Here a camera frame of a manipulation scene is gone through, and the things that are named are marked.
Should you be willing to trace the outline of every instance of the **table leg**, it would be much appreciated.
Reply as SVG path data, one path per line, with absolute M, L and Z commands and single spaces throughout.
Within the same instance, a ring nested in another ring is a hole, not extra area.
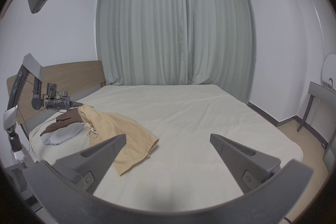
M 308 105 L 307 105 L 306 112 L 304 113 L 303 119 L 302 119 L 301 124 L 300 124 L 299 128 L 297 129 L 297 131 L 301 130 L 302 127 L 303 127 L 303 125 L 305 124 L 306 119 L 307 119 L 308 114 L 309 114 L 309 110 L 310 110 L 310 108 L 312 107 L 313 99 L 314 99 L 314 96 L 313 96 L 313 95 L 310 95 L 310 98 L 309 98 L 309 102 L 308 102 Z

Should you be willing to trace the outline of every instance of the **bed sheet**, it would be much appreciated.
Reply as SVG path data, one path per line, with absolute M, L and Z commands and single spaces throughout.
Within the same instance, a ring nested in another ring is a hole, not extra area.
M 210 144 L 210 134 L 281 159 L 302 161 L 301 148 L 246 104 L 215 85 L 105 86 L 80 102 L 136 120 L 160 141 L 150 158 L 119 177 L 112 165 L 94 195 L 117 205 L 178 212 L 218 205 L 243 193 Z M 56 113 L 30 134 L 37 160 L 56 159 L 89 146 L 87 131 L 64 143 L 44 145 L 40 133 Z

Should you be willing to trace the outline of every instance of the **wooden headboard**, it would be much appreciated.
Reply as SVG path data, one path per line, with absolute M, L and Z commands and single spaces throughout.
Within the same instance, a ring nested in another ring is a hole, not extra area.
M 68 92 L 70 98 L 72 95 L 89 89 L 97 84 L 100 84 L 101 87 L 105 85 L 105 77 L 101 61 L 70 62 L 45 66 L 43 69 L 44 78 L 41 89 L 42 94 L 46 94 L 48 83 L 57 84 L 57 91 Z M 11 92 L 15 77 L 16 75 L 7 79 L 8 94 Z M 30 74 L 27 81 L 34 84 L 34 76 Z M 25 120 L 39 112 L 32 108 L 33 85 L 29 82 L 26 82 L 24 85 L 19 100 L 19 110 Z M 21 114 L 19 113 L 17 117 L 18 124 L 23 123 Z

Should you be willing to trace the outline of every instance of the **wooden floor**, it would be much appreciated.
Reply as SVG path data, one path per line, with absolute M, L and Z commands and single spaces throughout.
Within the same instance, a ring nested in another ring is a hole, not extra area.
M 323 162 L 325 151 L 321 143 L 304 127 L 297 132 L 298 127 L 298 122 L 294 120 L 278 127 L 283 134 L 301 147 L 303 152 L 302 162 L 314 170 L 308 187 L 287 216 L 291 221 L 309 205 L 328 176 L 327 167 Z

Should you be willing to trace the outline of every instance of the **curtain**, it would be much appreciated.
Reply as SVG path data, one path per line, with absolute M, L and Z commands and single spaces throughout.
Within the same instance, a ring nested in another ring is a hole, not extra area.
M 107 83 L 187 84 L 183 0 L 98 0 L 96 44 Z
M 248 102 L 248 0 L 98 0 L 97 55 L 113 85 L 216 84 Z
M 248 0 L 186 3 L 188 83 L 216 84 L 248 102 L 255 65 Z

